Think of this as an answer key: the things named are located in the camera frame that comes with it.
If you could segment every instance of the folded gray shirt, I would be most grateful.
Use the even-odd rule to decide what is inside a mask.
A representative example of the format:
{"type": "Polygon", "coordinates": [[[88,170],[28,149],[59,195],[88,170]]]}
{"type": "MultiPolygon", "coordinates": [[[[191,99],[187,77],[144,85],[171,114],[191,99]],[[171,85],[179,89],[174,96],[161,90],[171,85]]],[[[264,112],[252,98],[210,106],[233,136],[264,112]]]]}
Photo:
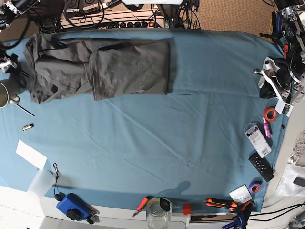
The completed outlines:
{"type": "Polygon", "coordinates": [[[167,94],[166,41],[47,40],[34,35],[23,51],[31,100],[39,104],[82,93],[94,100],[123,94],[167,94]]]}

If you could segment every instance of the blue tablecloth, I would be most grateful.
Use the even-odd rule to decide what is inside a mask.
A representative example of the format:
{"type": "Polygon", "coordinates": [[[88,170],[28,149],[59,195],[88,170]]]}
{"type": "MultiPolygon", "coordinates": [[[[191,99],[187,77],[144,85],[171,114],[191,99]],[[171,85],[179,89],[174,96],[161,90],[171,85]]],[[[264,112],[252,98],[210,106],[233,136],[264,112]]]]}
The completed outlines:
{"type": "MultiPolygon", "coordinates": [[[[83,94],[38,105],[29,93],[20,105],[0,109],[0,185],[26,191],[37,168],[18,156],[21,139],[56,162],[59,191],[89,204],[135,209],[147,195],[168,197],[174,210],[191,203],[193,212],[214,213],[205,198],[261,178],[248,161],[254,152],[244,134],[249,122],[262,122],[276,99],[259,98],[253,74],[266,56],[280,57],[272,44],[241,32],[166,29],[111,29],[55,34],[53,38],[168,39],[171,77],[168,95],[126,95],[95,102],[83,94]],[[22,131],[34,123],[35,127],[22,131]]],[[[26,41],[8,51],[25,67],[26,41]]],[[[287,117],[271,123],[267,156],[274,165],[287,117]]],[[[254,197],[260,211],[267,184],[254,197]]],[[[47,196],[53,197],[51,188],[47,196]]]]}

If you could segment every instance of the beige carpet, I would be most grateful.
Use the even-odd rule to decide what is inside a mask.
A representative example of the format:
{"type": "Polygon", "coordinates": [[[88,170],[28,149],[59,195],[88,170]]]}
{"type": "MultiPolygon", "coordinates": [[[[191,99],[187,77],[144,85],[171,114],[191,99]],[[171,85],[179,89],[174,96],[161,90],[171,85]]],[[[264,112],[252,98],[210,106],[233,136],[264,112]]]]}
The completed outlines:
{"type": "MultiPolygon", "coordinates": [[[[126,10],[123,4],[116,10],[126,10]]],[[[258,35],[269,30],[273,8],[261,0],[200,0],[199,11],[196,13],[202,29],[219,31],[243,31],[258,35]]],[[[0,33],[0,40],[17,39],[26,23],[26,19],[17,19],[0,33]]],[[[37,32],[31,24],[27,36],[37,32]]]]}

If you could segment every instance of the metal mug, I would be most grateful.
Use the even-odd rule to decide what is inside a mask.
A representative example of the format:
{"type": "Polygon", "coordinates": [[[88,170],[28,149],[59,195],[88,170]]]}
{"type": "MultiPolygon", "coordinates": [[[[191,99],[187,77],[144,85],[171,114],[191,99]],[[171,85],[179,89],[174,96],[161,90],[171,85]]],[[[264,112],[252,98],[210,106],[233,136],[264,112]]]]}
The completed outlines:
{"type": "Polygon", "coordinates": [[[0,108],[4,108],[8,103],[18,105],[20,102],[17,94],[20,92],[19,84],[13,78],[0,81],[0,108]]]}

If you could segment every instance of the red screwdriver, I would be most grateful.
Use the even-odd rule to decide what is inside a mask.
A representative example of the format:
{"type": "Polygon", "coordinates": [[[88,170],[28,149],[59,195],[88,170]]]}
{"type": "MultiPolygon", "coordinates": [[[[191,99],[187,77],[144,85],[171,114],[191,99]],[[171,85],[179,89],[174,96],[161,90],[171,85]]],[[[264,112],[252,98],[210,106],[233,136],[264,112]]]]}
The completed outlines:
{"type": "Polygon", "coordinates": [[[133,214],[132,217],[135,217],[135,216],[142,210],[142,208],[145,207],[145,205],[147,204],[147,202],[148,202],[150,199],[152,199],[152,198],[153,198],[153,196],[147,196],[147,197],[145,197],[145,198],[142,200],[141,204],[137,207],[137,209],[136,209],[136,211],[134,212],[134,214],[133,214]]]}

